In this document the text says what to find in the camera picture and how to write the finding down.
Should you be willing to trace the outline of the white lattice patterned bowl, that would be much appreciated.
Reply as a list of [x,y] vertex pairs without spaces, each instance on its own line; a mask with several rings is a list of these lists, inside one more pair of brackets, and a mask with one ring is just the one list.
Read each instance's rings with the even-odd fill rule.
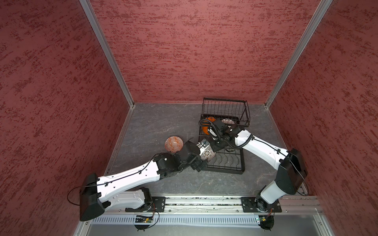
[[201,158],[202,161],[209,162],[210,160],[212,160],[215,157],[215,155],[216,155],[216,153],[213,152],[210,145],[200,148],[200,158]]

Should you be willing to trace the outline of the orange square bowl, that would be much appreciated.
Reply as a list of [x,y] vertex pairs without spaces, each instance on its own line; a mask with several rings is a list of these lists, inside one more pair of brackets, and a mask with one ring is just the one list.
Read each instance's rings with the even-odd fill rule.
[[216,120],[215,117],[206,117],[199,121],[199,126],[201,127],[205,135],[210,135],[209,129],[212,127],[212,124]]

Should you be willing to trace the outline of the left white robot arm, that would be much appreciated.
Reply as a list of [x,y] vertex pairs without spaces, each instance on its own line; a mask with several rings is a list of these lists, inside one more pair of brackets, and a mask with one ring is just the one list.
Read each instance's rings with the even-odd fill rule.
[[110,176],[86,176],[79,191],[79,220],[95,219],[117,203],[117,195],[146,183],[176,176],[191,167],[200,172],[207,164],[201,159],[206,151],[203,144],[187,141],[175,154],[161,152],[141,166]]

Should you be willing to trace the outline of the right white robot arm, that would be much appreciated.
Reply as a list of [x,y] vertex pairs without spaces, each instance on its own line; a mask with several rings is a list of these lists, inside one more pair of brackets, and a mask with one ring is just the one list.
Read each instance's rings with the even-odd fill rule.
[[220,119],[203,119],[201,126],[207,129],[214,152],[226,147],[244,149],[277,171],[275,179],[256,195],[255,207],[258,211],[267,212],[282,196],[295,195],[305,181],[307,170],[300,151],[277,147],[256,137],[242,126],[228,125]]

